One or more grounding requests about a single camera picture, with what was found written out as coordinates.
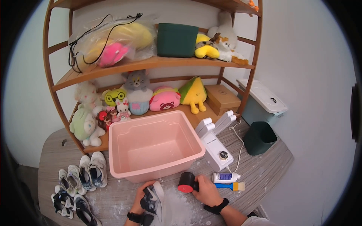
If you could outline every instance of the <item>pastry brush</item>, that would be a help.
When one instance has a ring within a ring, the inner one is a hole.
[[[244,182],[234,182],[231,184],[215,184],[217,188],[230,188],[232,191],[245,191]]]

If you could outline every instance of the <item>table hole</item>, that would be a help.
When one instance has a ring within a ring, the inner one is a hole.
[[[63,141],[62,141],[62,146],[65,147],[65,146],[67,145],[67,142],[68,142],[67,139],[63,140]]]

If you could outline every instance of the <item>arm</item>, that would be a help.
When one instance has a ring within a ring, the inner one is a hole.
[[[211,207],[218,206],[223,202],[216,186],[207,177],[199,175],[195,177],[195,181],[199,182],[199,192],[193,191],[192,194],[197,200]],[[241,226],[247,219],[245,215],[229,205],[225,206],[220,214],[227,226]]]
[[[225,206],[220,214],[223,216],[227,226],[241,226],[247,219],[247,216],[229,205]]]
[[[137,192],[136,192],[136,197],[135,197],[135,201],[133,203],[133,206],[130,210],[130,213],[135,213],[135,214],[138,214],[138,215],[141,215],[144,213],[144,209],[142,209],[141,207],[141,199],[143,198],[144,196],[144,192],[143,190],[154,184],[155,181],[149,181],[149,182],[146,182],[144,185],[142,185],[141,187],[137,188]],[[130,219],[127,218],[124,226],[139,226],[139,223],[136,223],[136,222],[133,222],[133,221],[130,221]]]

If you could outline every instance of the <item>hand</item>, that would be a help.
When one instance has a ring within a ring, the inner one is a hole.
[[[130,210],[130,213],[135,213],[135,214],[139,214],[139,215],[143,214],[144,209],[142,209],[141,204],[140,204],[141,199],[144,197],[143,190],[146,187],[148,187],[150,185],[153,185],[155,182],[156,181],[154,181],[154,180],[153,181],[148,181],[144,185],[142,185],[141,187],[137,188],[135,201],[134,201],[133,206],[132,206],[132,208]]]
[[[199,192],[194,190],[192,194],[197,200],[210,207],[218,206],[224,201],[224,199],[220,197],[216,185],[207,177],[198,175],[195,177],[195,181],[199,182]]]

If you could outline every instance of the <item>light blue storage box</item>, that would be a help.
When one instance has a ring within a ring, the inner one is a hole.
[[[237,79],[236,81],[239,83],[239,88],[245,91],[248,80]],[[267,87],[260,81],[253,80],[248,101],[241,116],[249,125],[255,121],[264,121],[273,125],[287,110],[287,106]]]

